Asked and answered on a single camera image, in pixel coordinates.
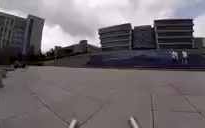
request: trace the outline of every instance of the roof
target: roof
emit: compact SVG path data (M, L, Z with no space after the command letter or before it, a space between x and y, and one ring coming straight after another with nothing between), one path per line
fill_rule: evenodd
M154 22L156 22L156 21L193 21L193 19L190 19L190 18L185 18L185 19L173 18L173 19L158 19L158 20L154 20Z
M12 14L8 14L8 13L4 13L4 12L0 12L0 15L7 16L7 17L18 18L18 19L25 19L26 20L26 18L19 17L19 16L16 16L16 15L12 15Z

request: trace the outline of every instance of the window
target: window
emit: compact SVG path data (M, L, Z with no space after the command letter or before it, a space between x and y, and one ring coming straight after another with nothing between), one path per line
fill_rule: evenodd
M0 37L2 37L3 28L0 29Z
M11 22L10 22L10 27L13 26L13 22L14 22L14 20L12 19Z
M11 30L9 30L9 36L8 36L9 39L10 39L10 36L11 36Z

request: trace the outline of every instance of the blue fence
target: blue fence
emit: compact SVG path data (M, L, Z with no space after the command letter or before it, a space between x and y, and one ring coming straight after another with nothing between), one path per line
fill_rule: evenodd
M117 51L92 55L89 66L93 67L205 67L202 54L189 54L188 64L174 62L170 50Z

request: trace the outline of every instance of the pavement joint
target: pavement joint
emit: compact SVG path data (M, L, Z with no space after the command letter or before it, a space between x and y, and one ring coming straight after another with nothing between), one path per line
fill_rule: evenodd
M198 108L197 108L195 105L193 105L193 104L192 104L177 88L175 88L170 82L168 82L168 83L169 83L169 85L170 85L172 88L174 88L179 94L182 95L182 97L197 111L197 113L199 113L199 114L205 119L205 115L203 115L202 112L199 111Z
M44 103L30 88L28 88L28 90L44 105L44 107L46 107L49 111L51 111L55 116L57 116L59 119L61 119L63 122L65 122L66 124L69 125L69 122L65 121L64 119L62 119L62 117L60 117L58 114L56 114L53 110L51 110L46 103Z
M39 108L34 109L33 111L37 111L37 110L39 110L41 108L44 108L44 107L45 106L41 106ZM21 114L15 115L15 116L11 116L11 117L7 117L7 118L4 118L4 119L0 119L0 120L7 120L7 119L16 118L16 117L19 117L19 116L22 116L22 115L26 115L26 114L31 113L31 112L24 112L24 113L21 113Z
M86 121L84 121L80 126L83 126L87 121L89 121L91 118L93 118L100 110L102 110L103 108L105 108L107 105L109 105L111 102L111 100L114 98L114 96L112 98L110 98L104 105L102 105L92 116L90 116L88 119L86 119Z
M152 98L152 94L150 92L150 104L151 104L151 110L152 110L152 127L154 128L155 127L155 124L154 124L154 107L153 107L153 98Z

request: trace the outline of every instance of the building facade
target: building facade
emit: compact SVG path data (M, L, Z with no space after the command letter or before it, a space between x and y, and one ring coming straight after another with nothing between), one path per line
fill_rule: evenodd
M28 55L31 48L37 53L41 47L43 26L44 20L32 15L25 19L0 12L0 58Z
M155 49L154 29L150 25L136 26L133 30L132 49Z
M164 19L154 21L157 48L193 48L193 19Z
M41 52L41 37L44 27L44 19L28 15L24 38L23 54L39 54Z
M205 48L205 37L194 38L194 48L200 49Z
M131 50L132 26L130 23L99 29L103 51Z

